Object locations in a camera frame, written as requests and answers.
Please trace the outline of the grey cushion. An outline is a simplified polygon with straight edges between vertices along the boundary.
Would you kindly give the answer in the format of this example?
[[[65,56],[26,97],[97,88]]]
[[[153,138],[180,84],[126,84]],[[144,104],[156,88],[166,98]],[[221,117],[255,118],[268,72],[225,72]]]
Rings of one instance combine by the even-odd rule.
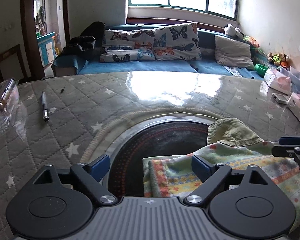
[[[249,44],[225,36],[215,35],[215,59],[219,65],[254,70]]]

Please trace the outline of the clear plastic food container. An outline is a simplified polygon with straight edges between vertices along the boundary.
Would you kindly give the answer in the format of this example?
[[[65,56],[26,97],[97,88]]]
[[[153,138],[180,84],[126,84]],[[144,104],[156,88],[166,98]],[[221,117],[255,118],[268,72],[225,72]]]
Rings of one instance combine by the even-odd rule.
[[[0,136],[12,130],[23,137],[27,119],[26,107],[22,103],[17,84],[13,78],[0,83]]]

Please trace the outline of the black silver pen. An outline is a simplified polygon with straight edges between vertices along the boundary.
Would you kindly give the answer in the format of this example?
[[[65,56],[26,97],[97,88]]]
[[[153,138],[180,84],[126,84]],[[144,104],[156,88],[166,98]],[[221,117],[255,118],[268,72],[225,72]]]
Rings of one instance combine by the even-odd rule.
[[[43,110],[43,120],[49,121],[50,115],[49,115],[49,109],[47,106],[47,98],[46,98],[45,92],[42,92],[42,110]]]

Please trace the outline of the colourful patterned baby garment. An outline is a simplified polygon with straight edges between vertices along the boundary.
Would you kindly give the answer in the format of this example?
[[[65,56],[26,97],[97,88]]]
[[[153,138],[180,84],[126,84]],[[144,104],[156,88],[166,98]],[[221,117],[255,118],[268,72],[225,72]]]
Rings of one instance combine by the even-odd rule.
[[[180,197],[184,199],[201,185],[191,168],[193,155],[211,164],[225,163],[234,170],[256,164],[294,203],[300,226],[300,170],[292,158],[274,157],[274,143],[263,140],[236,118],[215,121],[207,132],[207,145],[186,155],[148,157],[143,162],[145,197]]]

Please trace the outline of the small white box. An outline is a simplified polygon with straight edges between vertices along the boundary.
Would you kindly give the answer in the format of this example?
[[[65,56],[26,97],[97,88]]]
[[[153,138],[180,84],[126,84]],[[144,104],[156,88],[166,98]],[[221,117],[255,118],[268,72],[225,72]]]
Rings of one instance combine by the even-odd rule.
[[[273,93],[272,98],[279,104],[286,105],[288,103],[289,97],[282,95],[282,94],[277,94]]]

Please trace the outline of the white plush toy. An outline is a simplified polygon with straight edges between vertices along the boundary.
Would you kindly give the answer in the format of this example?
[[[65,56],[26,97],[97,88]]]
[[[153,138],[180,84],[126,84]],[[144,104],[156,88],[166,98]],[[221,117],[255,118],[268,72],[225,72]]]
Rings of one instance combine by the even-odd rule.
[[[239,39],[244,38],[244,34],[241,32],[241,30],[238,27],[234,27],[232,24],[227,24],[224,27],[224,33],[227,36],[236,37]]]

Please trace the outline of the butterfly pillow lying flat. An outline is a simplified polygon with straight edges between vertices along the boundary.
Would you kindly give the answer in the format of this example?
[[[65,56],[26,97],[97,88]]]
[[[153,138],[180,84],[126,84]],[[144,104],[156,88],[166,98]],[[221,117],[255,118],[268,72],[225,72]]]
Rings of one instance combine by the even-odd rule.
[[[155,61],[154,31],[105,30],[100,62]]]

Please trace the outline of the green plastic bowl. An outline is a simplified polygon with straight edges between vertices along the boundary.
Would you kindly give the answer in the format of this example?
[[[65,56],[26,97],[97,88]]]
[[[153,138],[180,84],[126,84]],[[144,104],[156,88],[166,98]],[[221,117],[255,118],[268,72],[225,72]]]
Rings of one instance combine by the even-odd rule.
[[[255,71],[260,77],[264,77],[266,74],[266,71],[268,70],[267,66],[264,66],[262,64],[255,64]]]

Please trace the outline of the grey quilted star tablecloth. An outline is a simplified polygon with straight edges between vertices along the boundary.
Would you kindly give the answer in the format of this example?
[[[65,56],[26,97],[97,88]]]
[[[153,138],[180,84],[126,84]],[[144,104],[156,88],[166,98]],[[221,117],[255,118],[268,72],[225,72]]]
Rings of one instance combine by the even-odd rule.
[[[89,160],[94,137],[126,113],[156,109],[162,116],[167,108],[195,108],[236,117],[265,140],[300,134],[293,113],[271,98],[264,82],[254,79],[123,72],[55,77],[19,85],[18,90],[27,119],[23,137],[11,129],[0,136],[0,239],[11,237],[5,210],[17,191],[46,163],[68,168]],[[49,121],[43,120],[42,92]]]

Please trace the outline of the round black induction cooktop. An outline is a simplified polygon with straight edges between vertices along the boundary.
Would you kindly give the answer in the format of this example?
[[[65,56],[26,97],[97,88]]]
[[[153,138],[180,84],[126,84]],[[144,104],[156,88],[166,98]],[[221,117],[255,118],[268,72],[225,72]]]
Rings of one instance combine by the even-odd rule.
[[[144,158],[192,153],[207,142],[208,125],[194,121],[172,121],[152,125],[134,134],[111,156],[108,190],[117,198],[142,197]]]

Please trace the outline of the small plush toys pile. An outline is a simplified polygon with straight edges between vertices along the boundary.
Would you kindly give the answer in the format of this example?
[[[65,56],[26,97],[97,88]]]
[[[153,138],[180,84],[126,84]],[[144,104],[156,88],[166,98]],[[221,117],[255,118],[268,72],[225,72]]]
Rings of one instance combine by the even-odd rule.
[[[268,62],[274,64],[277,67],[289,68],[290,57],[284,53],[268,54]]]

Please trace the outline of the butterfly pillow upright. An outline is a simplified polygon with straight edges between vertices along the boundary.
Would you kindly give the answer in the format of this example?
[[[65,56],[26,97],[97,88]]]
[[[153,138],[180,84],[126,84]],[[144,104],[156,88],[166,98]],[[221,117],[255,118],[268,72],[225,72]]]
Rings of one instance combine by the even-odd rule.
[[[197,23],[155,28],[153,54],[158,61],[201,60]]]

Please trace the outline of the black bag on sofa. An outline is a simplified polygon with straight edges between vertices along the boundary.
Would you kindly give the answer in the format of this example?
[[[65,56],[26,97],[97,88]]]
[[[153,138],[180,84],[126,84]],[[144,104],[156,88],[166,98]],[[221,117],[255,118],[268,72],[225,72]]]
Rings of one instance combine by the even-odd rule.
[[[79,36],[71,38],[59,56],[76,55],[85,58],[91,55],[95,48],[102,47],[105,29],[106,25],[103,22],[93,22]]]

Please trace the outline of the colourful plush toy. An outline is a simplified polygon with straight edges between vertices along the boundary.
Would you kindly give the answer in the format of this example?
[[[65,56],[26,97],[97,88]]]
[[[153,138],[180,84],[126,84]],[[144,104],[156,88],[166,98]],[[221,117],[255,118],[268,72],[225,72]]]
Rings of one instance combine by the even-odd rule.
[[[243,38],[243,40],[249,42],[252,46],[254,46],[255,48],[259,48],[260,45],[258,44],[257,40],[249,35],[245,35],[245,37]]]

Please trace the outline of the blue white small cabinet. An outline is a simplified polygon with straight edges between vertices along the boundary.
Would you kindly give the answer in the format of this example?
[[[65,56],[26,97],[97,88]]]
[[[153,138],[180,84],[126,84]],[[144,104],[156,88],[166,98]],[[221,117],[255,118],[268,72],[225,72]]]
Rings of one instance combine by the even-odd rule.
[[[43,67],[52,63],[56,58],[55,50],[55,33],[51,32],[46,35],[37,37],[39,54]]]

